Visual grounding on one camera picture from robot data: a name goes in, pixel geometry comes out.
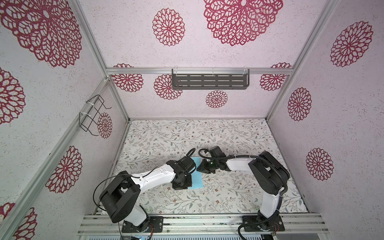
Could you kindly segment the light blue square paper sheet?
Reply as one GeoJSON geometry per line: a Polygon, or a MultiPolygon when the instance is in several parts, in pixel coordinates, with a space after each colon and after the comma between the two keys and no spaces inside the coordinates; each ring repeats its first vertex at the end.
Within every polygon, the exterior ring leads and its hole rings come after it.
{"type": "MultiPolygon", "coordinates": [[[[192,157],[192,159],[194,160],[196,167],[198,168],[202,163],[201,157],[192,157]]],[[[202,189],[204,187],[202,173],[198,172],[198,170],[195,170],[191,176],[192,186],[188,187],[188,190],[202,189]]]]}

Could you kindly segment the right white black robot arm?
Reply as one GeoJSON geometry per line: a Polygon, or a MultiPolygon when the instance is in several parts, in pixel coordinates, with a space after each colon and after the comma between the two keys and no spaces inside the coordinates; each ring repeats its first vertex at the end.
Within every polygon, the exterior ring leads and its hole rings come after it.
{"type": "Polygon", "coordinates": [[[197,171],[214,174],[217,170],[234,172],[243,171],[255,177],[263,190],[259,218],[262,221],[273,219],[279,212],[283,195],[288,191],[289,171],[268,151],[259,155],[226,156],[220,147],[200,149],[203,158],[197,171]]]}

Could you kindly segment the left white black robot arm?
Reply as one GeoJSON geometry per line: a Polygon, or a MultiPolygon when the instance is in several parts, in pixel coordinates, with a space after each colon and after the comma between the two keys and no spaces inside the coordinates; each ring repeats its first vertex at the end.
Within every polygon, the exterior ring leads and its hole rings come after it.
{"type": "Polygon", "coordinates": [[[192,186],[192,173],[197,166],[190,156],[177,161],[168,161],[152,171],[130,175],[126,171],[113,177],[111,183],[100,194],[100,202],[112,223],[125,221],[143,232],[150,224],[145,209],[137,205],[140,195],[164,184],[172,184],[175,190],[192,186]]]}

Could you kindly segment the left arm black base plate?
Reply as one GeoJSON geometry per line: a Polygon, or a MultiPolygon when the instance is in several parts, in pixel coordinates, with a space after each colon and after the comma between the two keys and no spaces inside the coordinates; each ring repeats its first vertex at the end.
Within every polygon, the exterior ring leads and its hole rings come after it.
{"type": "Polygon", "coordinates": [[[122,233],[161,233],[164,226],[164,217],[148,217],[138,227],[130,222],[124,221],[122,233]]]}

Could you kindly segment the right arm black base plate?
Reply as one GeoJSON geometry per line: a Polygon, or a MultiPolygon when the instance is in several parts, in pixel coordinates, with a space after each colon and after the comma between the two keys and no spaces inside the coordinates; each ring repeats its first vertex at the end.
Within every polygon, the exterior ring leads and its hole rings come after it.
{"type": "Polygon", "coordinates": [[[243,224],[248,224],[244,227],[246,232],[283,232],[286,230],[279,214],[269,220],[258,215],[243,216],[242,221],[243,224]]]}

